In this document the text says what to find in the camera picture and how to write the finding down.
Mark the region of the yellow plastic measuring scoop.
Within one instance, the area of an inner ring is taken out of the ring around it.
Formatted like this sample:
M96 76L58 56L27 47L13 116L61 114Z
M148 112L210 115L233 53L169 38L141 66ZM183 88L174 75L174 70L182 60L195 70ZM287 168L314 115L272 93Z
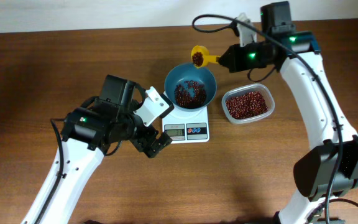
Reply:
M196 45L191 50L191 61L196 68L206 67L209 63L218 64L220 56L210 55L209 50L202 46Z

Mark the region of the blue plastic bowl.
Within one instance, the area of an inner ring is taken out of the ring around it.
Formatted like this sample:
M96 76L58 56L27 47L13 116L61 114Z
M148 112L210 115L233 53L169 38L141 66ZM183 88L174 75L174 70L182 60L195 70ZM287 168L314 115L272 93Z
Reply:
M168 73L164 89L175 108L196 111L212 102L216 96L217 82L207 68L196 68L192 63L184 63Z

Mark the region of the clear plastic bean container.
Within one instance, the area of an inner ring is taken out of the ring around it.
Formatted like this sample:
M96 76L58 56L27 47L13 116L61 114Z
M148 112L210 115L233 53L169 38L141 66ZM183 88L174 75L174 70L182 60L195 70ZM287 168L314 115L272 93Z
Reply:
M275 109L269 89L259 83L228 91L221 104L224 114L232 124L246 124L264 119Z

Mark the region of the red adzuki beans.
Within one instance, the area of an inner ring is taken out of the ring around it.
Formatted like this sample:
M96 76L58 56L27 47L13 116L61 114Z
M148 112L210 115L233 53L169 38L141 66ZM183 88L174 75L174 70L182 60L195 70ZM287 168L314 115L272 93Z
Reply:
M182 108L196 108L206 101L204 85L193 80L185 81L184 85L178 84L174 95L176 103ZM234 119L251 118L266 113L269 109L259 91L228 98L224 104Z

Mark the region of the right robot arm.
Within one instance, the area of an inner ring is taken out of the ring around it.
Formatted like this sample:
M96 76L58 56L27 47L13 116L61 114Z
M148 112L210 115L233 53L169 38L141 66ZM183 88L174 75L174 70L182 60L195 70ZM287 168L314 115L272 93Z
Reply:
M245 14L230 26L240 38L219 58L231 73L273 65L285 80L300 110L309 152L293 168L296 191L273 222L316 223L329 216L329 205L358 187L358 133L348 122L329 85L321 49L310 31L298 32L288 2L260 10L256 29Z

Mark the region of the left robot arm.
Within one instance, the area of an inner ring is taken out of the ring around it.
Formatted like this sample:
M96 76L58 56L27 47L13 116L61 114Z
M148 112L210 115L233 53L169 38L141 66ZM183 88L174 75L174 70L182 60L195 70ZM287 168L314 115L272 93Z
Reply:
M147 157L155 157L171 143L152 123L174 109L154 87L107 75L101 93L84 101L52 128L58 149L41 189L23 223L68 223L79 197L102 160L112 155L112 144L130 141Z

